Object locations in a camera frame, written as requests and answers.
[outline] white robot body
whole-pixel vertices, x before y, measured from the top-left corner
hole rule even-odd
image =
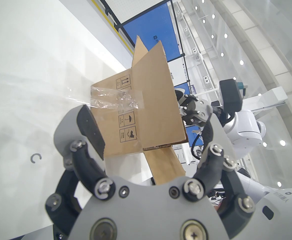
[[[256,204],[256,210],[234,240],[292,239],[292,189],[268,193]]]
[[[224,130],[233,144],[236,160],[242,159],[255,146],[262,143],[266,128],[262,122],[259,122],[259,126],[254,114],[249,110],[236,112],[234,119],[224,126]]]

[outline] clear packing tape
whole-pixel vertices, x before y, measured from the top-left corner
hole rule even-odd
[[[108,112],[144,108],[141,91],[91,88],[92,81],[74,76],[65,83],[49,76],[39,80],[0,73],[0,129],[7,130],[3,135],[15,132],[14,138],[25,142],[30,133],[37,132],[52,140],[65,114],[81,104]]]
[[[143,109],[143,94],[132,89],[106,89],[91,86],[90,107],[121,112]]]

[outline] black cable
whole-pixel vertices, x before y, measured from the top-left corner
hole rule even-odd
[[[196,142],[197,142],[197,140],[198,140],[199,137],[200,137],[200,134],[198,134],[195,137],[195,140],[194,140],[193,144],[191,145],[191,154],[193,155],[194,158],[196,158],[198,160],[200,160],[200,158],[195,155],[195,153],[194,153],[194,147],[195,147],[195,144],[196,144]]]
[[[229,113],[229,115],[230,115],[230,117],[226,120],[225,124],[229,123],[235,117],[235,113],[234,112],[233,113]]]
[[[219,199],[219,200],[217,200],[217,201],[214,201],[214,202],[212,202],[212,204],[214,204],[214,203],[216,203],[216,202],[218,202],[218,201],[222,201],[223,199],[225,199],[226,197],[224,197],[224,198],[221,198],[221,199]]]

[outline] cable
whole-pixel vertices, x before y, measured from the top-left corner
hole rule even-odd
[[[194,153],[194,147],[195,147],[195,144],[196,144],[196,142],[197,142],[197,140],[198,140],[199,137],[200,137],[200,134],[198,134],[195,137],[195,140],[194,140],[193,144],[191,145],[191,154],[193,155],[194,158],[196,158],[198,160],[200,160],[200,158],[197,155],[195,155],[195,153]]]

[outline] screw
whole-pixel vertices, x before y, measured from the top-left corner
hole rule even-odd
[[[129,195],[129,188],[127,186],[123,186],[119,190],[119,195],[122,199],[125,199]]]
[[[199,185],[198,184],[195,184],[195,183],[190,183],[189,185],[188,185],[188,187],[189,187],[189,191],[192,193],[192,194],[194,194],[194,195],[198,195],[199,193],[200,193],[200,187],[199,187]]]
[[[70,146],[70,150],[72,152],[76,152],[78,149],[80,149],[83,145],[85,145],[86,142],[85,141],[82,141],[82,140],[75,140],[71,143],[71,146]]]
[[[103,181],[98,188],[99,193],[107,193],[111,189],[111,185],[107,181]]]
[[[206,240],[207,235],[201,223],[188,220],[181,227],[180,238],[184,240]]]
[[[71,166],[73,164],[72,160],[71,159],[67,159],[65,160],[65,165],[66,166]]]
[[[177,199],[179,197],[179,189],[175,186],[170,187],[169,196],[173,199]]]
[[[221,151],[223,151],[223,149],[220,148],[218,145],[213,145],[212,149],[215,153],[218,153],[218,154],[220,154]]]
[[[62,197],[58,193],[53,193],[46,200],[46,205],[51,207],[51,211],[57,210],[57,208],[61,205]]]
[[[116,237],[116,225],[108,218],[97,221],[90,231],[90,240],[115,240]]]
[[[96,198],[100,200],[109,199],[114,194],[109,194],[111,190],[111,185],[113,184],[113,181],[110,180],[108,177],[104,177],[100,179],[94,187],[94,195]]]

